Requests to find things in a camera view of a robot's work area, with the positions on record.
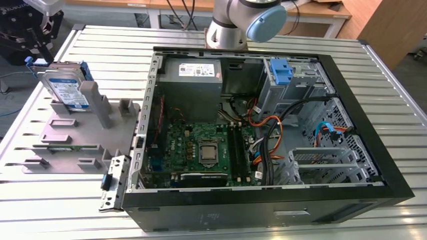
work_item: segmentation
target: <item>motherboard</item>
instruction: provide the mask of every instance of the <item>motherboard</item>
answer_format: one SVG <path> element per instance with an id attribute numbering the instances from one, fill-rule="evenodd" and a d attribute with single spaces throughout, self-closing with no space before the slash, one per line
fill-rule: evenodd
<path id="1" fill-rule="evenodd" d="M 162 157 L 149 158 L 154 187 L 250 186 L 250 143 L 250 126 L 169 124 Z"/>

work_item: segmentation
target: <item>blue drive bay latch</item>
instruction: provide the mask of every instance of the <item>blue drive bay latch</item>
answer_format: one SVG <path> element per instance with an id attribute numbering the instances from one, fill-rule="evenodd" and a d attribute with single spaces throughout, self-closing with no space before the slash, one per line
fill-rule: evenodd
<path id="1" fill-rule="evenodd" d="M 285 59 L 272 58 L 269 60 L 270 72 L 274 76 L 274 84 L 288 85 L 292 79 L 292 67 Z"/>

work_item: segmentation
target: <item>metal rail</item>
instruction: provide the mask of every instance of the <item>metal rail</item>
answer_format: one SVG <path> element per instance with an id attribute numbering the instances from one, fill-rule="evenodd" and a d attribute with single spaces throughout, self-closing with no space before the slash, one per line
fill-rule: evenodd
<path id="1" fill-rule="evenodd" d="M 60 61 L 88 62 L 100 93 L 110 102 L 142 102 L 153 46 L 204 47 L 198 31 L 86 26 L 66 39 Z M 98 174 L 22 174 L 20 163 L 33 155 L 25 148 L 52 110 L 50 96 L 38 85 L 0 143 L 0 229 L 20 239 L 422 239 L 427 236 L 425 115 L 366 46 L 354 40 L 277 36 L 248 42 L 252 51 L 330 55 L 373 124 L 414 198 L 377 208 L 340 224 L 281 228 L 222 229 L 144 233 L 125 212 L 98 213 Z"/>

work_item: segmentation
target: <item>chip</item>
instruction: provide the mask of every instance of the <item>chip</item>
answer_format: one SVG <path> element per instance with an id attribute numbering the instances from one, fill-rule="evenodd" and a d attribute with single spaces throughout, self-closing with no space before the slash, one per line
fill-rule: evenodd
<path id="1" fill-rule="evenodd" d="M 214 146 L 202 146 L 201 147 L 201 159 L 202 160 L 216 159 L 216 148 L 214 148 Z"/>

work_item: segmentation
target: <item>green motherboard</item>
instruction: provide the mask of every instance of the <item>green motherboard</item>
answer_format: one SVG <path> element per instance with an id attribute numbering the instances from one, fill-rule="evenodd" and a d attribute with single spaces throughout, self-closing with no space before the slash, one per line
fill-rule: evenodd
<path id="1" fill-rule="evenodd" d="M 236 128 L 241 139 L 237 145 L 229 142 L 228 136 Z M 153 174 L 154 187 L 173 187 L 170 178 L 173 179 L 174 175 L 177 178 L 182 173 L 226 174 L 226 186 L 250 186 L 253 181 L 246 152 L 250 139 L 253 139 L 250 126 L 240 127 L 213 123 L 168 125 L 164 156 L 162 158 L 152 157 L 149 160 L 153 173 L 156 173 Z M 236 158 L 232 152 L 236 151 L 234 148 L 240 148 L 240 153 L 244 153 L 240 165 L 233 165 L 230 161 Z M 241 175 L 237 177 L 236 171 L 242 171 L 242 173 L 238 172 Z"/>

